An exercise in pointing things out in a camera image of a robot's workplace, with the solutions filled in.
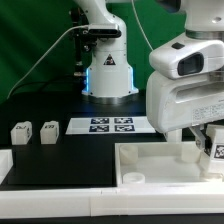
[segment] green wall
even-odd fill
[[[0,102],[12,86],[71,27],[68,15],[72,0],[1,0],[0,7]],[[134,67],[135,85],[144,89],[153,72],[148,62],[150,50],[135,21],[131,4],[110,4],[108,9],[128,27],[128,61]],[[142,26],[154,48],[184,31],[184,15],[171,15],[154,0],[136,2]],[[74,72],[73,42],[65,37],[25,82],[46,81]],[[35,91],[32,86],[21,91]]]

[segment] black tabletop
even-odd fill
[[[116,187],[114,144],[165,141],[159,134],[65,135],[68,122],[77,117],[145,116],[145,93],[121,105],[83,101],[71,92],[20,93],[0,106],[0,150],[12,149],[14,167],[0,191]],[[41,145],[44,122],[58,121],[60,137],[55,145]],[[17,122],[30,121],[32,140],[12,146],[10,131]],[[186,132],[185,138],[192,140]],[[221,223],[222,214],[170,216],[113,216],[0,220],[0,223]]]

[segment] small white cube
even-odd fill
[[[59,124],[57,121],[45,122],[41,131],[41,144],[56,144],[59,136]]]
[[[17,123],[11,130],[12,145],[26,145],[32,136],[32,124],[29,121]]]

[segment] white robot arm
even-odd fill
[[[147,117],[167,133],[190,128],[208,173],[224,174],[224,1],[157,0],[169,12],[186,12],[186,32],[150,55],[155,72],[147,85]]]
[[[108,27],[115,33],[121,33],[119,38],[97,39],[97,45],[93,47],[92,64],[87,69],[87,87],[83,95],[97,103],[113,104],[130,99],[138,90],[133,85],[133,69],[127,62],[126,25],[106,8],[107,3],[130,0],[74,1],[87,16],[90,24],[89,33],[97,35]]]

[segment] warning label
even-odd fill
[[[104,65],[116,65],[111,54],[107,57],[107,60],[104,62]]]

